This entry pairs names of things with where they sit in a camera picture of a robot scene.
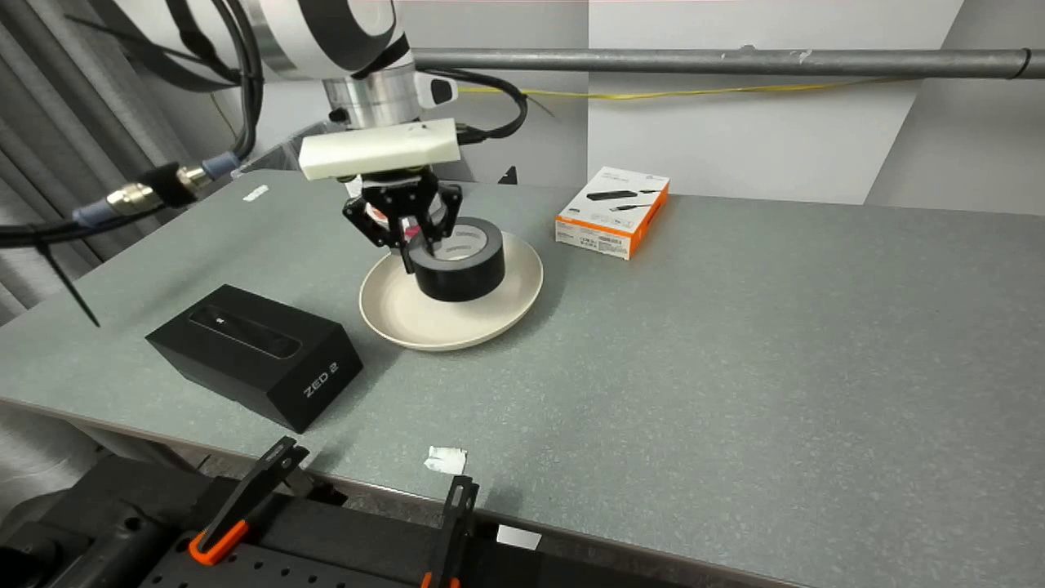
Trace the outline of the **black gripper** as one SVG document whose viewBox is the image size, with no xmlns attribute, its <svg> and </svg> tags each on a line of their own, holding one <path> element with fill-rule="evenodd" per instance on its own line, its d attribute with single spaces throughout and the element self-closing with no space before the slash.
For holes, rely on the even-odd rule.
<svg viewBox="0 0 1045 588">
<path fill-rule="evenodd" d="M 398 172 L 369 172 L 363 188 L 342 206 L 342 215 L 374 240 L 394 246 L 408 273 L 414 273 L 419 237 L 425 246 L 454 233 L 465 194 L 440 184 L 427 165 Z"/>
</svg>

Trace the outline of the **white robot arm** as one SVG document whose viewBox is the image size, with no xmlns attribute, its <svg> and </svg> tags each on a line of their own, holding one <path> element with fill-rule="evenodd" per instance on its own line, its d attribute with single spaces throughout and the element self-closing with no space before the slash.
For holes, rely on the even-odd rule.
<svg viewBox="0 0 1045 588">
<path fill-rule="evenodd" d="M 101 21 L 159 79 L 215 92 L 320 81 L 338 115 L 302 141 L 307 178 L 354 184 L 351 221 L 414 270 L 458 225 L 461 194 L 433 163 L 461 158 L 452 117 L 425 121 L 433 79 L 414 68 L 394 0 L 97 0 Z"/>
</svg>

